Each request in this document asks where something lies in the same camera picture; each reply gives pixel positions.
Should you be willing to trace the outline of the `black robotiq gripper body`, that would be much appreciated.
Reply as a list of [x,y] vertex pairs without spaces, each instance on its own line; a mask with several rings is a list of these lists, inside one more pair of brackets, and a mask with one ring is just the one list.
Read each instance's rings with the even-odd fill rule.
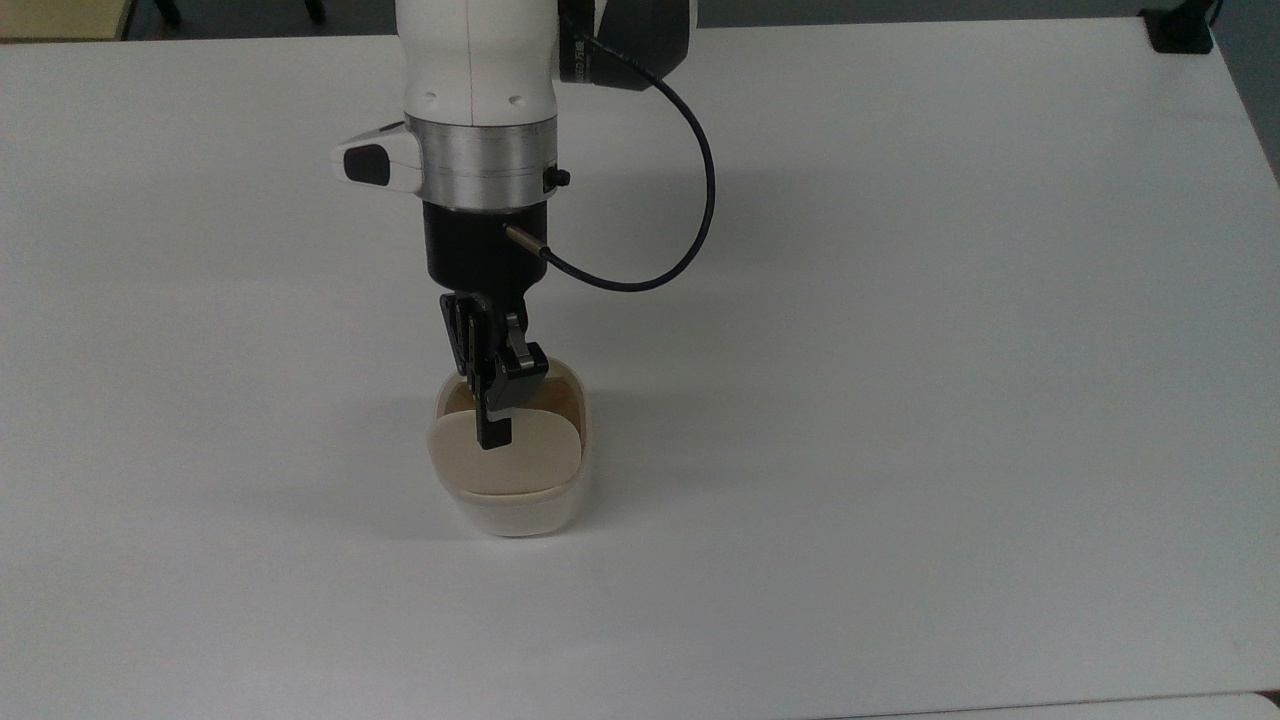
[[483,296],[500,309],[529,316],[525,295],[547,273],[547,261],[512,240],[513,225],[538,240],[547,237],[548,204],[517,211],[480,213],[422,205],[429,275],[456,293]]

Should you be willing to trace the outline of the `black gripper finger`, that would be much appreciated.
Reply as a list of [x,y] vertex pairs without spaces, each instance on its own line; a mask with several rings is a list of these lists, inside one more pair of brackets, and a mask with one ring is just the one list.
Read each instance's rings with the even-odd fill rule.
[[549,363],[538,343],[525,340],[517,313],[506,314],[504,343],[498,348],[498,410],[529,404],[541,388]]
[[440,309],[457,373],[474,400],[476,437],[480,448],[494,450],[512,441],[511,420],[500,418],[489,391],[495,384],[506,325],[483,296],[444,293]]

